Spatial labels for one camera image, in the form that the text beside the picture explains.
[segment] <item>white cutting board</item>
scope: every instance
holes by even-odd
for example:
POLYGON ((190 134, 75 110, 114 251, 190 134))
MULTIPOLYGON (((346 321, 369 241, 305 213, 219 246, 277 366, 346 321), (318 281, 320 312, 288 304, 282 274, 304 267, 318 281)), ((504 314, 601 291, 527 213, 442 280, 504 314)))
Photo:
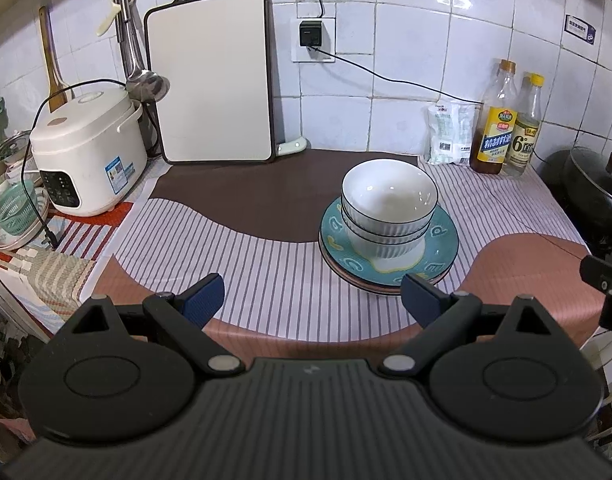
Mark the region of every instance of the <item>white cutting board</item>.
POLYGON ((146 15, 148 65, 170 81, 157 103, 164 157, 275 155, 264 0, 186 0, 146 15))

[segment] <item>wooden spatula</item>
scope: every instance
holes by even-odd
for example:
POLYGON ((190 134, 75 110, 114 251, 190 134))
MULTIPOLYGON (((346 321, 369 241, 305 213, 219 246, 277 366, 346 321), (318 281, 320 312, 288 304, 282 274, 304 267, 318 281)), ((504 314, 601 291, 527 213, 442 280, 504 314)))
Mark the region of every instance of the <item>wooden spatula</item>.
MULTIPOLYGON (((53 95, 55 92, 66 87, 60 81, 55 65, 55 54, 52 50, 52 36, 50 34, 51 23, 48 19, 48 9, 46 7, 39 8, 39 27, 42 31, 42 45, 44 47, 44 57, 46 58, 46 69, 48 70, 49 95, 53 95)), ((51 112, 54 112, 60 106, 65 105, 67 101, 66 92, 61 92, 51 97, 48 101, 48 107, 51 112)))

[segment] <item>green basket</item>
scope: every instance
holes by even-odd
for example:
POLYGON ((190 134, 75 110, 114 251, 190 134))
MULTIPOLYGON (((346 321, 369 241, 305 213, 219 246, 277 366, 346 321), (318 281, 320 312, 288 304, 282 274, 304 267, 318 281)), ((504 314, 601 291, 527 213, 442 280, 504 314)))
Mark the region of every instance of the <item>green basket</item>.
MULTIPOLYGON (((26 187, 33 204, 37 208, 37 193, 32 180, 25 180, 26 187)), ((35 222, 37 216, 24 194, 22 183, 17 182, 0 195, 0 227, 8 234, 17 236, 23 234, 35 222)))

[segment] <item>cooking wine bottle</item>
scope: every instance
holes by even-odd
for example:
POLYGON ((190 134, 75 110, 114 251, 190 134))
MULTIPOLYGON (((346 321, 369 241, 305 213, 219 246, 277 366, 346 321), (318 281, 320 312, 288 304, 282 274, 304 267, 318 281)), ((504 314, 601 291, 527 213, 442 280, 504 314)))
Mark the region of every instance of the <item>cooking wine bottle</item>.
POLYGON ((537 142, 540 122, 542 121, 542 86, 544 77, 531 74, 531 85, 520 98, 517 120, 513 129, 513 140, 510 143, 502 173, 510 176, 521 176, 531 160, 532 149, 537 142))
POLYGON ((515 63, 503 59, 497 76, 484 94, 480 118, 470 147, 470 167, 478 173, 502 169, 517 118, 515 63))

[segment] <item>rice cooker control panel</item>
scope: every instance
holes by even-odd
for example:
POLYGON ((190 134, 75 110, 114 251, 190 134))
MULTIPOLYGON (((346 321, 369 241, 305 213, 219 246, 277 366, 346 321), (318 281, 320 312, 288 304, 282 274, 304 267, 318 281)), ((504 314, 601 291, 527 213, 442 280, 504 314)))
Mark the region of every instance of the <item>rice cooker control panel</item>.
POLYGON ((55 205, 79 207, 80 197, 68 174, 63 171, 40 171, 48 196, 55 205))

